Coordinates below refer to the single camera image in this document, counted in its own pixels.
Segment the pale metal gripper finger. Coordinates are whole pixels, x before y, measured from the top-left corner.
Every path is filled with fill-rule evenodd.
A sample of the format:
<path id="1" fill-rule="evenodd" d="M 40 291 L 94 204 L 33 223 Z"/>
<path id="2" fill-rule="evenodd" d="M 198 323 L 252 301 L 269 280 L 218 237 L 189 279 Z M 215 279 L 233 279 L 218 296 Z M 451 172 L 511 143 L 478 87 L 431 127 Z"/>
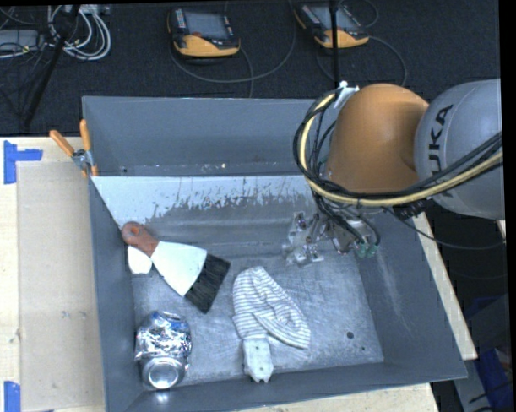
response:
<path id="1" fill-rule="evenodd" d="M 312 229 L 304 211 L 296 211 L 289 225 L 288 242 L 290 247 L 312 244 Z"/>
<path id="2" fill-rule="evenodd" d="M 315 244 L 285 244 L 281 252 L 287 265 L 303 267 L 323 261 L 323 255 Z"/>

